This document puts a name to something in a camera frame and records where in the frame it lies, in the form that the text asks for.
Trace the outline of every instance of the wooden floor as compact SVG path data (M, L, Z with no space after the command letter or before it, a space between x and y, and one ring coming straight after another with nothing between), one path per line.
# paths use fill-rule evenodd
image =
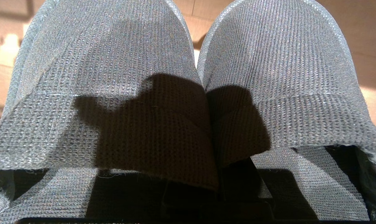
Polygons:
M232 0L174 0L182 11L195 49L217 15ZM31 18L44 0L0 1L0 115L13 63ZM370 116L376 125L376 0L318 0L346 37Z

